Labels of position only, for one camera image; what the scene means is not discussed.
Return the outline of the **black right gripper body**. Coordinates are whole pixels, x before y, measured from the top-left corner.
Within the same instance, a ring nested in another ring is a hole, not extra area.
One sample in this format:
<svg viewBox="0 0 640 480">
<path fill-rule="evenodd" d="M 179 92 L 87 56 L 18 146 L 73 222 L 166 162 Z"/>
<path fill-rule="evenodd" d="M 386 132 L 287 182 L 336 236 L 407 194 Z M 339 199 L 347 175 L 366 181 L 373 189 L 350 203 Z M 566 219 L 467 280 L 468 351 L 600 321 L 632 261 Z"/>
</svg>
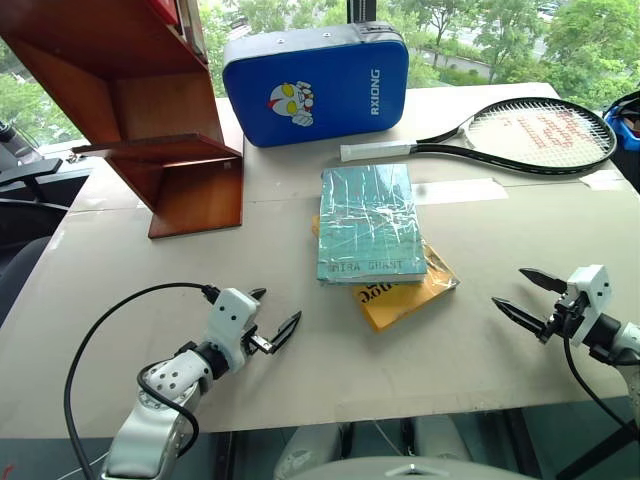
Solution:
<svg viewBox="0 0 640 480">
<path fill-rule="evenodd" d="M 584 320 L 586 307 L 587 294 L 585 292 L 562 294 L 554 304 L 554 310 L 548 323 L 549 335 L 571 339 Z"/>
</svg>

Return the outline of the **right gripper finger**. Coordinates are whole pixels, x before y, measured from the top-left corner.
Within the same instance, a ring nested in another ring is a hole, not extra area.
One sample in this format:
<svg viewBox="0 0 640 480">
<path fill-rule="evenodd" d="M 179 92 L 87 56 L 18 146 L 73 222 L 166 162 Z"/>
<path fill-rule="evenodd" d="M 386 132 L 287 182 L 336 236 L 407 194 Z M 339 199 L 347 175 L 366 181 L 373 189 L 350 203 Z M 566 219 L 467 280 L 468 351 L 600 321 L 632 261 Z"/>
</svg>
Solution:
<svg viewBox="0 0 640 480">
<path fill-rule="evenodd" d="M 532 283 L 544 290 L 552 291 L 559 295 L 564 295 L 567 292 L 567 282 L 557 276 L 529 267 L 519 268 L 518 271 Z"/>
<path fill-rule="evenodd" d="M 546 336 L 547 323 L 545 321 L 523 310 L 509 300 L 492 297 L 491 301 L 507 318 L 533 333 L 541 343 L 548 342 L 548 337 Z"/>
</svg>

